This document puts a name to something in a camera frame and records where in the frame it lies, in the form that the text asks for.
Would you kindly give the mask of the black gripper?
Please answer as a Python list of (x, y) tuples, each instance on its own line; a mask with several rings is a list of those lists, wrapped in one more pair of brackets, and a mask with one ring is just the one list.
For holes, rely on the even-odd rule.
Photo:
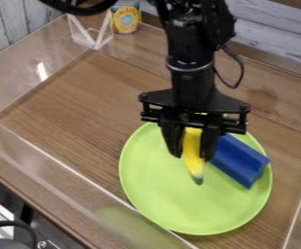
[(221, 134), (247, 133), (251, 105), (218, 90), (206, 99), (193, 101), (190, 106), (176, 105), (170, 89), (144, 92), (138, 101), (144, 106), (141, 120), (161, 126), (169, 152), (177, 158), (182, 154), (185, 126), (204, 128), (200, 149), (204, 161), (214, 157)]

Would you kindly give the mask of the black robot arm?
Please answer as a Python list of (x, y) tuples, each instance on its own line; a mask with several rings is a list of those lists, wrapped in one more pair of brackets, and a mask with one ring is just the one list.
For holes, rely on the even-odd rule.
[(157, 9), (168, 37), (166, 66), (172, 73), (169, 89), (144, 92), (141, 119), (156, 123), (170, 154), (181, 157), (182, 138), (190, 127), (201, 130), (197, 155), (212, 160), (226, 133), (247, 132), (251, 105), (224, 94), (216, 86), (221, 78), (216, 51), (236, 60), (238, 54), (226, 45), (234, 37), (236, 17), (226, 0), (148, 0)]

